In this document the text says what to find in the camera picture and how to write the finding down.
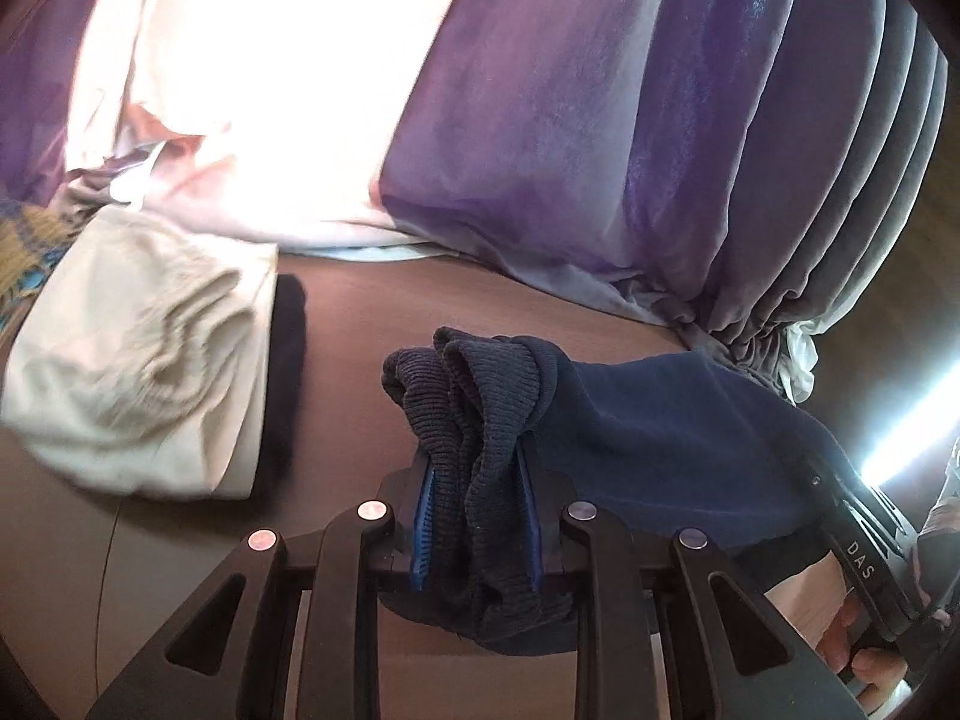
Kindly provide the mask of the person right hand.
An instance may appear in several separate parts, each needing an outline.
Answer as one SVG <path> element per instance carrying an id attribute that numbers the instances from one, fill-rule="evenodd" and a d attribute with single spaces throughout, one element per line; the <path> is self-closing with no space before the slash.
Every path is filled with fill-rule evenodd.
<path id="1" fill-rule="evenodd" d="M 843 605 L 818 639 L 815 651 L 835 674 L 850 667 L 864 688 L 857 702 L 866 713 L 874 713 L 892 697 L 907 676 L 908 665 L 898 652 L 885 649 L 861 649 L 853 652 L 851 628 L 861 616 L 862 605 L 854 592 L 844 597 Z"/>

